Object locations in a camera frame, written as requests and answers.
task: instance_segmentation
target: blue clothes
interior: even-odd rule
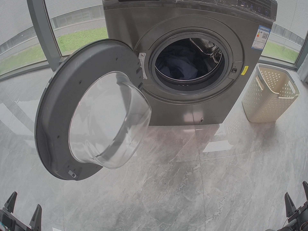
[[[196,52],[181,45],[169,45],[157,57],[155,66],[164,75],[179,80],[195,79],[198,69],[193,63]]]

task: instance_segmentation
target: building exterior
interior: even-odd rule
[[[308,31],[308,0],[277,0],[270,40],[300,51]],[[45,0],[57,37],[105,26],[102,0]],[[26,0],[0,0],[0,61],[38,44]]]

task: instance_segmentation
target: laundry basket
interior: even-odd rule
[[[256,70],[242,99],[246,116],[250,122],[276,121],[299,96],[299,90],[285,69],[257,64]]]

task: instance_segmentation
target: window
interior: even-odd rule
[[[46,60],[26,0],[0,0],[0,28],[0,75]]]
[[[102,0],[45,0],[61,54],[107,38]]]
[[[308,31],[308,0],[276,1],[277,19],[262,56],[295,63]]]

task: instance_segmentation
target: front-load washing machine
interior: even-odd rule
[[[274,0],[104,0],[110,39],[70,55],[35,120],[45,168],[64,180],[118,168],[148,125],[222,123],[277,13]]]
[[[274,0],[104,0],[103,6],[109,38],[128,44],[142,64],[150,125],[222,123],[277,13]],[[260,26],[266,29],[256,37]]]

